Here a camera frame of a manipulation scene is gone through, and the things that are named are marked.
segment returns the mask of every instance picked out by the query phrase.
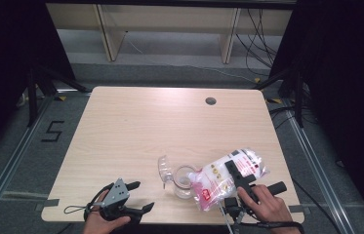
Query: wooden tabletop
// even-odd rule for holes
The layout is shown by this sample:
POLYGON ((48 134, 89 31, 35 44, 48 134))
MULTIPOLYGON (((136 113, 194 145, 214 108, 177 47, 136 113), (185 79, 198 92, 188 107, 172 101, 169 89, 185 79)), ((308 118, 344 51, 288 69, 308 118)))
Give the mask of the wooden tabletop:
MULTIPOLYGON (((215 208, 200 212, 193 199, 178 198, 163 183, 157 160, 201 168, 235 149, 249 147, 263 157, 270 174, 257 183, 284 181, 288 206, 300 204, 263 95, 254 90, 97 87, 77 127, 46 207, 46 221, 83 221, 83 212, 64 214, 67 206, 85 206, 104 186, 123 178, 140 181, 127 207, 154 202, 142 223, 223 224, 215 208), (211 105, 206 98, 213 98, 211 105)), ((292 213, 303 222, 303 213, 292 213)))

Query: person's right hand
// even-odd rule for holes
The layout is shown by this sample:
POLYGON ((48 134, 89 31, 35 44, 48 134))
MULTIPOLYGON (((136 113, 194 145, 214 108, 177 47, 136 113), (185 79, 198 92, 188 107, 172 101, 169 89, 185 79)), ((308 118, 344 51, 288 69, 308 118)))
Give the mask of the person's right hand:
MULTIPOLYGON (((246 193, 245 189, 242 187, 237 188, 238 196, 255 213, 258 219, 270 222, 292 221, 291 214, 284 200, 279 197, 274 197, 265 185, 253 186, 252 191, 259 198, 258 203, 246 193)), ((274 234, 300 233, 296 227, 272 228, 270 231, 274 234)))

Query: plastic bag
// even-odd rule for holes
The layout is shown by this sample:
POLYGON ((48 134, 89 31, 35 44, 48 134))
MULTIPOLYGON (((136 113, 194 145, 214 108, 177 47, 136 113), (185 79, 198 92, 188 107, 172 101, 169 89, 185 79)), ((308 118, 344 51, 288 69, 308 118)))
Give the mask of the plastic bag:
POLYGON ((234 181, 225 162, 233 160, 243 177, 254 175, 256 179, 268 174, 260 156, 249 148, 237 149, 221 159, 204 166, 200 171, 188 174, 194 197, 202 211, 209 211, 214 205, 236 192, 234 181))

